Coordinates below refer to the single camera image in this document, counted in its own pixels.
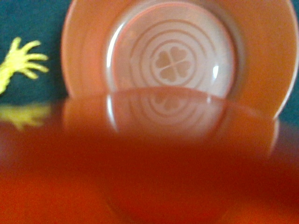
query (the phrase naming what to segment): etched circle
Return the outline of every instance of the etched circle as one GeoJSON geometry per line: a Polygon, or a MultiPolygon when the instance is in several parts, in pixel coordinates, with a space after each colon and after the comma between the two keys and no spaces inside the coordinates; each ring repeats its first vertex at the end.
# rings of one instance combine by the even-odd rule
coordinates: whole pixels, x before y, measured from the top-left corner
{"type": "Polygon", "coordinates": [[[122,21],[108,50],[112,90],[180,86],[221,97],[229,92],[234,45],[224,25],[202,5],[143,1],[122,21]]]}
{"type": "Polygon", "coordinates": [[[131,120],[148,134],[171,134],[180,138],[200,138],[213,131],[221,119],[223,107],[212,104],[206,97],[188,94],[156,92],[135,95],[127,104],[131,120]]]}

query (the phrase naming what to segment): dark green background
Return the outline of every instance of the dark green background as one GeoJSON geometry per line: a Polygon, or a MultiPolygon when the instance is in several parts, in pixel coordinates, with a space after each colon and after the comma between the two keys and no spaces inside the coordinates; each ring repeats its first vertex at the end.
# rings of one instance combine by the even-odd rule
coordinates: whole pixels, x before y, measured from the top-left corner
{"type": "MultiPolygon", "coordinates": [[[[60,37],[64,18],[71,0],[0,0],[0,63],[11,41],[19,36],[21,45],[40,40],[42,45],[31,52],[44,53],[43,62],[50,72],[37,72],[32,81],[23,75],[12,77],[7,91],[0,96],[0,104],[26,104],[56,101],[67,97],[60,66],[60,37]]],[[[299,14],[299,0],[293,0],[299,14]]],[[[299,126],[299,79],[280,119],[299,126]]]]}

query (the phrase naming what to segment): glossy surface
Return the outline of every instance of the glossy surface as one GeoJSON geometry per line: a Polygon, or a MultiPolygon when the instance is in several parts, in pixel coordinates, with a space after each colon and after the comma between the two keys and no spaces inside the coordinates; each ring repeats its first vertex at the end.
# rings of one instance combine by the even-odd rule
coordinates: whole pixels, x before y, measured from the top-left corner
{"type": "Polygon", "coordinates": [[[4,224],[299,221],[298,157],[274,147],[278,122],[199,92],[68,100],[42,127],[0,130],[4,224]]]}
{"type": "Polygon", "coordinates": [[[236,66],[233,41],[200,3],[143,1],[115,24],[105,53],[110,91],[181,86],[219,97],[230,91],[236,66]]]}

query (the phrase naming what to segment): orange bowl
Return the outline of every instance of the orange bowl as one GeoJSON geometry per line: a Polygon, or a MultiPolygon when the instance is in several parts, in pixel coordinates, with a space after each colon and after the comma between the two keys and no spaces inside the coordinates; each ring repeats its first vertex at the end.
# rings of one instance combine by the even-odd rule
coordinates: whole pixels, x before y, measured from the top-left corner
{"type": "MultiPolygon", "coordinates": [[[[129,60],[121,57],[122,54],[120,59],[115,56],[116,59],[111,63],[116,72],[111,74],[107,70],[107,55],[109,43],[114,41],[123,44],[126,40],[124,36],[128,35],[133,35],[131,40],[134,40],[136,34],[129,30],[129,26],[142,17],[143,13],[147,13],[144,9],[146,7],[142,6],[146,2],[149,1],[73,0],[65,20],[61,45],[64,79],[72,98],[135,88],[128,84],[129,78],[124,78],[128,74],[126,66],[129,60]],[[130,15],[130,12],[135,13],[135,17],[127,16],[127,18],[126,15],[130,15]]],[[[218,88],[224,88],[222,97],[277,117],[290,95],[297,74],[299,35],[291,1],[182,0],[180,2],[201,7],[203,14],[209,14],[211,20],[218,20],[229,35],[231,42],[228,42],[228,45],[232,44],[233,47],[230,56],[234,58],[226,65],[232,67],[227,79],[219,80],[216,91],[218,88]]],[[[146,21],[151,23],[150,18],[155,16],[145,17],[141,21],[142,24],[146,26],[146,21]]],[[[120,46],[116,44],[110,49],[113,50],[112,56],[114,52],[121,51],[120,46]]]]}

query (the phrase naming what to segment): orange surface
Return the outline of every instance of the orange surface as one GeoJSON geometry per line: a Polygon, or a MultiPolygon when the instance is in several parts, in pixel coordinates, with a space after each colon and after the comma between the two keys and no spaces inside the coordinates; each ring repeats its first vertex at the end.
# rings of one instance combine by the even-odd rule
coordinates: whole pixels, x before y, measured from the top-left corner
{"type": "MultiPolygon", "coordinates": [[[[206,102],[172,91],[192,105],[206,102]]],[[[163,126],[141,128],[122,110],[127,99],[163,93],[69,100],[45,126],[20,133],[0,124],[0,223],[298,223],[298,168],[271,157],[275,121],[212,98],[218,122],[200,138],[180,138],[163,126]]]]}

